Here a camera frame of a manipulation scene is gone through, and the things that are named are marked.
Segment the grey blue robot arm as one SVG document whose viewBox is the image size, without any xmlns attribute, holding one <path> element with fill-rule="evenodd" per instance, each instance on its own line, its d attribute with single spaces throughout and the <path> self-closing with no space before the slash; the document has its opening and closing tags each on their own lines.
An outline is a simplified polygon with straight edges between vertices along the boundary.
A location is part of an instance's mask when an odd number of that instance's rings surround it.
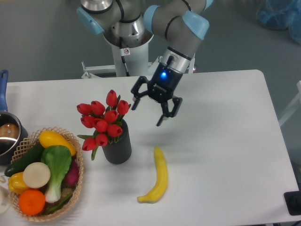
<svg viewBox="0 0 301 226">
<path fill-rule="evenodd" d="M 161 104 L 161 120 L 176 116 L 182 99 L 174 95 L 182 75 L 209 28 L 201 13 L 209 0 L 174 0 L 165 6 L 141 9 L 139 0 L 83 0 L 77 15 L 93 34 L 102 34 L 110 43 L 118 76 L 137 76 L 133 86 L 134 107 L 143 96 Z M 168 42 L 151 79 L 148 69 L 148 43 L 153 36 Z"/>
</svg>

